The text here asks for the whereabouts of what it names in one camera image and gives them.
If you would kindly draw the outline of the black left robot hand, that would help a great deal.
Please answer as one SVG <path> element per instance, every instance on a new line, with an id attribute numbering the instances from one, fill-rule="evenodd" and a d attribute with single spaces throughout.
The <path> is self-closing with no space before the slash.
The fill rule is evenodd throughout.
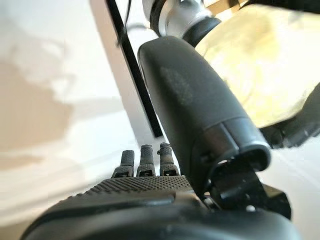
<path id="1" fill-rule="evenodd" d="M 191 26 L 182 38 L 196 47 L 220 22 L 217 18 L 205 17 Z M 271 148 L 299 147 L 309 138 L 315 138 L 320 134 L 320 114 L 311 112 L 311 107 L 320 101 L 316 96 L 319 92 L 320 87 L 317 86 L 297 115 L 259 128 Z"/>

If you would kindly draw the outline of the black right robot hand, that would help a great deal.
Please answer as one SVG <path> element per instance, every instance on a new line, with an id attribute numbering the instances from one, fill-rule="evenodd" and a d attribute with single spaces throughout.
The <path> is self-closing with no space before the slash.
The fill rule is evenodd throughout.
<path id="1" fill-rule="evenodd" d="M 237 98 L 185 41 L 144 43 L 138 61 L 168 138 L 160 175 L 126 150 L 113 176 L 60 201 L 24 240 L 299 240 L 286 194 L 262 184 L 270 147 Z"/>

